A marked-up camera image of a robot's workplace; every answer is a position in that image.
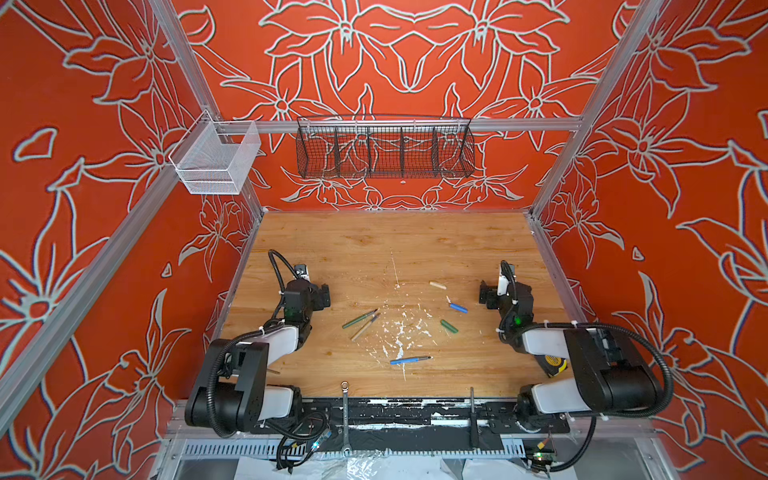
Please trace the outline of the yellow black tape measure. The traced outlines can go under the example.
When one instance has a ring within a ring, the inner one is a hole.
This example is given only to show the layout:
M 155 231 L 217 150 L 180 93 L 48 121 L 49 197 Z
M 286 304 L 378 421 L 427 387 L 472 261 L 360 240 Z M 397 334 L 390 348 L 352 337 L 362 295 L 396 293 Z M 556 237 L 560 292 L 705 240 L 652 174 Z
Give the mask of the yellow black tape measure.
M 561 357 L 545 355 L 543 357 L 543 368 L 548 377 L 553 378 L 567 370 L 568 361 Z

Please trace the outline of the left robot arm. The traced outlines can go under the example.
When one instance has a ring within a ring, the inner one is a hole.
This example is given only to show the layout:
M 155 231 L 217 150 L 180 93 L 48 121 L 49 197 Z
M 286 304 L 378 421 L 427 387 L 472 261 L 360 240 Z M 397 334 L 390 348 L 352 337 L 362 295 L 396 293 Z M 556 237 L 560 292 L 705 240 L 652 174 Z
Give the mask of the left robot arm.
M 331 306 L 330 291 L 310 281 L 305 265 L 291 264 L 274 249 L 268 258 L 279 285 L 278 304 L 263 326 L 210 343 L 184 410 L 190 427 L 229 438 L 264 427 L 285 435 L 299 425 L 300 389 L 270 385 L 268 368 L 305 345 L 313 314 Z

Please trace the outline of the blue pen cap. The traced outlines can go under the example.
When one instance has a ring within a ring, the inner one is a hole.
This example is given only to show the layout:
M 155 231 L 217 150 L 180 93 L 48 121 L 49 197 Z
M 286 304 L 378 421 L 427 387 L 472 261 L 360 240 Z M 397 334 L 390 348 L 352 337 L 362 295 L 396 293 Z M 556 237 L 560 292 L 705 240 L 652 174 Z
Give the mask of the blue pen cap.
M 463 313 L 463 314 L 468 314 L 469 313 L 469 310 L 466 307 L 453 302 L 449 297 L 446 297 L 446 302 L 448 304 L 448 307 L 451 310 L 454 310 L 454 311 L 457 311 L 457 312 L 460 312 L 460 313 Z

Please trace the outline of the black clamp bar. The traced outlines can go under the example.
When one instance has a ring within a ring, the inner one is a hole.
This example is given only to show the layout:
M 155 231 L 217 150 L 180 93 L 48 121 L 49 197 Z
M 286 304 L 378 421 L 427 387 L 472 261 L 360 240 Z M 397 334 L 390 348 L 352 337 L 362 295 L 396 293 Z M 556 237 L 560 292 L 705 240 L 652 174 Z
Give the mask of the black clamp bar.
M 469 427 L 470 427 L 470 445 L 473 451 L 479 450 L 479 427 L 478 427 L 478 415 L 475 403 L 475 391 L 474 388 L 470 388 L 470 412 L 469 412 Z

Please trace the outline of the black mounting base plate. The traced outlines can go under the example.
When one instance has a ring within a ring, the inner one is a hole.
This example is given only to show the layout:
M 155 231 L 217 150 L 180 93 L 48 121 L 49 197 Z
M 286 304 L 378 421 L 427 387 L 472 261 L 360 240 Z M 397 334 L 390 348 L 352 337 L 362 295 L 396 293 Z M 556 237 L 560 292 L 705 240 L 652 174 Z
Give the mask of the black mounting base plate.
M 349 399 L 351 448 L 427 449 L 471 448 L 468 398 L 370 398 Z M 475 399 L 480 449 L 500 447 L 503 438 L 522 439 L 525 451 L 541 440 L 571 433 L 563 417 L 542 427 L 524 426 L 515 416 L 515 401 L 507 398 Z M 329 420 L 331 441 L 342 441 L 342 398 L 306 398 L 301 414 L 322 412 Z

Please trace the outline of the silver wrench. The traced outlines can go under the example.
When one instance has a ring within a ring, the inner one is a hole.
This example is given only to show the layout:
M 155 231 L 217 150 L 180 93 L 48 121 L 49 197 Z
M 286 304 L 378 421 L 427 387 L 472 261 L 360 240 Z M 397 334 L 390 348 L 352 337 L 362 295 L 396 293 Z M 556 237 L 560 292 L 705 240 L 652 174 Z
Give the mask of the silver wrench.
M 349 383 L 342 381 L 340 387 L 342 391 L 342 453 L 344 456 L 349 456 L 352 451 L 349 434 Z

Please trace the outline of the green pen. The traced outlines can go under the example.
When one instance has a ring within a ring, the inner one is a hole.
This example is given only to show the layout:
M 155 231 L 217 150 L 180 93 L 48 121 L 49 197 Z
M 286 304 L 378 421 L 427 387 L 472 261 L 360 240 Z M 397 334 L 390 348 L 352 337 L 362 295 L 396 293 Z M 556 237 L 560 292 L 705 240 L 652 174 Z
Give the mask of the green pen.
M 342 325 L 342 329 L 350 328 L 353 325 L 356 325 L 356 324 L 358 324 L 358 323 L 360 323 L 360 322 L 362 322 L 364 320 L 369 319 L 370 317 L 372 317 L 376 313 L 378 313 L 378 310 L 379 310 L 378 308 L 370 310 L 370 311 L 368 311 L 368 312 L 366 312 L 366 313 L 364 313 L 364 314 L 362 314 L 362 315 L 360 315 L 360 316 L 358 316 L 358 317 L 356 317 L 356 318 L 346 322 L 345 324 Z

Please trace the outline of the clear plastic bin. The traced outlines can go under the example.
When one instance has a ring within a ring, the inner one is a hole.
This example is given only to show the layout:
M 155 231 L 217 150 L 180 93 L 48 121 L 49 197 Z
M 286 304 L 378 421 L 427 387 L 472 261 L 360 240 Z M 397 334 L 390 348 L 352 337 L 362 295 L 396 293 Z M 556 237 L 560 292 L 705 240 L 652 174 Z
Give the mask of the clear plastic bin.
M 255 121 L 216 121 L 203 110 L 169 154 L 190 194 L 240 194 L 261 150 Z

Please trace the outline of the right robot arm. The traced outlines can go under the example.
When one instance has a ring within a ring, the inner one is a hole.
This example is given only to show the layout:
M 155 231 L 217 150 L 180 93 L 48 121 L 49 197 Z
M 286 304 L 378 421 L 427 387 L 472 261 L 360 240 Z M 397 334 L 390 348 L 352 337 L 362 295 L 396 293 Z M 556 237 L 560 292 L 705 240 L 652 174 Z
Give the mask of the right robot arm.
M 674 394 L 672 369 L 642 335 L 604 323 L 537 322 L 532 288 L 517 281 L 509 262 L 495 285 L 480 284 L 479 303 L 499 312 L 499 340 L 517 353 L 565 361 L 571 376 L 522 387 L 515 417 L 540 429 L 561 415 L 647 418 L 665 410 Z

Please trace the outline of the green pen cap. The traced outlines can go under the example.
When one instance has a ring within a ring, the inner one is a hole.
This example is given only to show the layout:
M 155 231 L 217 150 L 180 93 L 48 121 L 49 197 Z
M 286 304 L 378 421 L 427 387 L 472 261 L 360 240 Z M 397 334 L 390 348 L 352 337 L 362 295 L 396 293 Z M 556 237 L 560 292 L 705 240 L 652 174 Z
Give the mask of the green pen cap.
M 450 333 L 452 333 L 452 334 L 457 334 L 457 333 L 459 332 L 459 330 L 458 330 L 458 329 L 457 329 L 457 328 L 456 328 L 454 325 L 452 325 L 451 323 L 449 323 L 448 321 L 446 321 L 446 320 L 444 320 L 444 319 L 441 319 L 441 320 L 440 320 L 440 325 L 441 325 L 441 326 L 442 326 L 442 327 L 443 327 L 445 330 L 447 330 L 448 332 L 450 332 Z

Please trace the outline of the blue pen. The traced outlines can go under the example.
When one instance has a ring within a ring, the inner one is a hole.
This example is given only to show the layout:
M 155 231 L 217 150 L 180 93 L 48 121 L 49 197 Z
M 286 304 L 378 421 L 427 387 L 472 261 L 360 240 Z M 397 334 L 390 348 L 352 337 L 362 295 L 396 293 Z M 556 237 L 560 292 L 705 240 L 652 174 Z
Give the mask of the blue pen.
M 398 358 L 391 360 L 389 362 L 390 365 L 405 365 L 410 363 L 418 363 L 423 361 L 428 361 L 433 359 L 432 356 L 415 356 L 415 357 L 404 357 L 404 358 Z

